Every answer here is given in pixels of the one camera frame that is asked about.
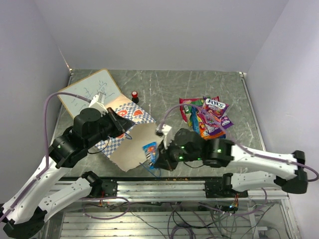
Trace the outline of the blue M&M's packet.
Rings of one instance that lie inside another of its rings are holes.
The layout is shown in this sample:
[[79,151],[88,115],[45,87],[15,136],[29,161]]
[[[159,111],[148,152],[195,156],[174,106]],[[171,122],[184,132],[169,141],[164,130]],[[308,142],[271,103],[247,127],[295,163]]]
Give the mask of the blue M&M's packet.
[[146,163],[150,169],[154,169],[154,164],[158,158],[158,144],[154,141],[142,147],[146,157]]

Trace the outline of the checkered paper bag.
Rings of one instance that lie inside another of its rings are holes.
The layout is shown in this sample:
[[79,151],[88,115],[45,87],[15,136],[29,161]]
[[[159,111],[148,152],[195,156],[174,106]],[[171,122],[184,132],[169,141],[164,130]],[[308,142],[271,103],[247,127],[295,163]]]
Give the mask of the checkered paper bag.
[[122,94],[113,100],[105,98],[101,104],[105,108],[111,107],[117,115],[131,120],[134,125],[125,134],[101,141],[96,147],[124,172],[140,166],[147,160],[143,146],[160,142],[160,138],[155,135],[156,121]]

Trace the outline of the blue Slendy snack bag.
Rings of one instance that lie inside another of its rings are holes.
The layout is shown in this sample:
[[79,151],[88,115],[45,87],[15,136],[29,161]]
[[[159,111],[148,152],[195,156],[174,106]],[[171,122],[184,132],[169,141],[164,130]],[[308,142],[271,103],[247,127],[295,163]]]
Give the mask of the blue Slendy snack bag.
[[195,107],[190,107],[189,109],[190,109],[189,123],[191,124],[193,131],[199,134],[201,137],[205,138],[207,136],[206,125],[204,124],[201,117],[199,116],[199,113],[201,113],[201,107],[195,106]]

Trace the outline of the green snack bag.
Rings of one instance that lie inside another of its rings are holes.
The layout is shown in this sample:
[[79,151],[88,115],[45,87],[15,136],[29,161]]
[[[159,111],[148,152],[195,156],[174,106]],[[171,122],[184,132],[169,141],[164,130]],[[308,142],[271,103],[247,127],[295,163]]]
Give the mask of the green snack bag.
[[[182,101],[185,104],[192,104],[196,105],[198,107],[203,106],[204,104],[204,99],[203,98],[191,98],[191,99],[183,99]],[[191,111],[191,106],[183,106],[185,113],[189,113]]]

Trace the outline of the red snack bag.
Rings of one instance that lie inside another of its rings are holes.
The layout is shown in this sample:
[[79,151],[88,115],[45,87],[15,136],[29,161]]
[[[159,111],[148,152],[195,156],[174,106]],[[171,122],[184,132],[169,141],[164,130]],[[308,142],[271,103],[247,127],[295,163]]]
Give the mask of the red snack bag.
[[[180,104],[182,104],[182,103],[193,104],[193,105],[202,107],[204,104],[204,99],[203,99],[203,97],[202,98],[188,98],[188,99],[180,98],[179,103]],[[191,106],[180,106],[180,112],[181,112],[182,119],[186,123],[188,123],[189,125],[191,125],[191,122],[190,122],[191,109],[192,109]],[[197,112],[197,116],[198,116],[198,121],[205,122],[205,120],[206,120],[205,115],[200,114],[198,111],[196,111],[196,112]]]

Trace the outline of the purple Fox's berries bag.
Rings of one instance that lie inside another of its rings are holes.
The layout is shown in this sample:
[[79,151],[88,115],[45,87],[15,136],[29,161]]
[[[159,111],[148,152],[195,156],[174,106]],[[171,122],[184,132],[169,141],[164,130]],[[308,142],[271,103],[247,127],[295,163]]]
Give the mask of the purple Fox's berries bag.
[[204,114],[212,119],[214,119],[214,116],[217,118],[226,116],[226,111],[229,105],[226,103],[220,102],[219,97],[215,97],[215,98],[203,97],[203,99],[204,99],[204,104],[201,108],[200,114]]

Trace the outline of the purple snack packet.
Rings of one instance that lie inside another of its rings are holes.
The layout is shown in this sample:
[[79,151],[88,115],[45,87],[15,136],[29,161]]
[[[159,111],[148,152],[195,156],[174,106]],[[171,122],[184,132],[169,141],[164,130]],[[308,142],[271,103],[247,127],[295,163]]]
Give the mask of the purple snack packet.
[[221,125],[224,129],[228,129],[229,127],[233,126],[233,122],[230,120],[228,116],[223,116],[221,118],[217,118],[214,116],[214,119],[205,116],[205,124],[211,127],[219,127]]

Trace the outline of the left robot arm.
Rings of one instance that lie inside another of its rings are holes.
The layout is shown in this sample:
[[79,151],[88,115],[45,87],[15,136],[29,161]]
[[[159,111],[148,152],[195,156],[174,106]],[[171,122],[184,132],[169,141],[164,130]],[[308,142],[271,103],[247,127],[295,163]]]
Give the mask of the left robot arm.
[[46,194],[68,173],[88,150],[97,143],[121,136],[134,122],[117,115],[111,108],[101,113],[94,108],[83,109],[48,148],[41,164],[24,186],[0,206],[3,231],[13,239],[29,239],[36,235],[54,214],[83,197],[96,198],[103,181],[92,171],[85,172],[69,187]]

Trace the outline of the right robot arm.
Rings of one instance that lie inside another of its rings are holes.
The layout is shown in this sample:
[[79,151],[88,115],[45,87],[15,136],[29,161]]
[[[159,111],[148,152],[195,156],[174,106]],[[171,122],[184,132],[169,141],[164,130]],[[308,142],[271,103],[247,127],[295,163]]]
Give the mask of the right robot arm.
[[258,188],[279,188],[291,194],[307,192],[308,176],[303,170],[305,154],[302,151],[276,154],[236,145],[228,139],[206,140],[185,128],[173,135],[168,127],[157,135],[162,137],[162,141],[155,159],[151,161],[154,168],[173,171],[179,163],[192,161],[202,161],[203,165],[211,168],[252,168],[253,172],[222,176],[219,189],[225,197]]

